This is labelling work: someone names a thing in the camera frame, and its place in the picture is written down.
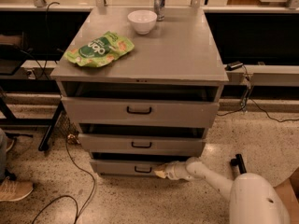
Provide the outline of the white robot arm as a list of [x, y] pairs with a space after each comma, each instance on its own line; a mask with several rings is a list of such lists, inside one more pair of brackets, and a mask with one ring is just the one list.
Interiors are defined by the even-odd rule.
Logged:
[[229, 224], [291, 224], [289, 211], [273, 186], [262, 176], [248, 173], [240, 154], [230, 163], [240, 172], [235, 180], [210, 170], [197, 157], [162, 164], [154, 173], [170, 180], [205, 180], [229, 202]]

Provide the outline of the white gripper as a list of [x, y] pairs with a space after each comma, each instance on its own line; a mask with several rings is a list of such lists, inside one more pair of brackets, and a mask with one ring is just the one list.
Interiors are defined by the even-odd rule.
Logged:
[[160, 178], [170, 180], [194, 180], [194, 176], [188, 171], [190, 163], [188, 161], [172, 161], [157, 166], [154, 173]]

